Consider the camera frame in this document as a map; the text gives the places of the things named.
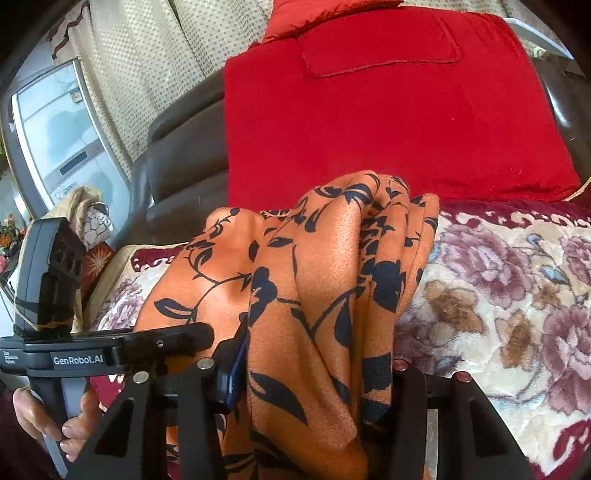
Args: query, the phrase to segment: orange floral cloth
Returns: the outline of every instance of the orange floral cloth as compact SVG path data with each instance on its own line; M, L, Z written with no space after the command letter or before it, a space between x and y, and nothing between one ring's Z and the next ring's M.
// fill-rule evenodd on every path
M217 210L173 261L136 330L210 323L202 357L248 322L247 392L218 422L231 479L368 477L388 436L394 327L438 212L435 195L360 172L291 210Z

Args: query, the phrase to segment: red pillow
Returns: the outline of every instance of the red pillow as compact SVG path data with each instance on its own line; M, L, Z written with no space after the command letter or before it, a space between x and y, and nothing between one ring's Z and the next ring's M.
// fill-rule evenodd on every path
M393 8L402 2L403 0L275 0L262 42L292 37L334 17L374 8Z

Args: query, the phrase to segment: orange flower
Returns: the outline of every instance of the orange flower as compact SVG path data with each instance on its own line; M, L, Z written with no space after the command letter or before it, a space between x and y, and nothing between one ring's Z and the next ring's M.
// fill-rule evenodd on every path
M8 247L10 247L11 243L12 243L12 236L10 234L6 233L5 235L0 235L0 247L8 248Z

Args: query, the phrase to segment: white appliance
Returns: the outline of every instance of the white appliance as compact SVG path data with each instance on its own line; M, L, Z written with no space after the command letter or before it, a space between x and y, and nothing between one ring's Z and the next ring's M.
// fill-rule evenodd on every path
M129 182L100 128L78 60L59 65L12 96L21 149L47 209L77 186L99 189L115 230L129 209Z

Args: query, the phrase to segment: silver screw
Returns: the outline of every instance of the silver screw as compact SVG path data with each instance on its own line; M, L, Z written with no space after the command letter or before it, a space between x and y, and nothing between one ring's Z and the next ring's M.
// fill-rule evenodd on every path
M404 372L408 369L408 362L402 358L397 358L392 362L392 366L397 372Z
M135 383L146 383L148 381L148 379L150 378L150 374L148 372L137 372L134 375L134 382Z
M470 383L472 381L472 376L468 372L458 372L456 374L456 378L462 383Z
M215 364L216 363L213 360L213 358L207 356L205 358L202 358L199 362L197 362L197 368L199 370L209 370L210 368L213 368Z

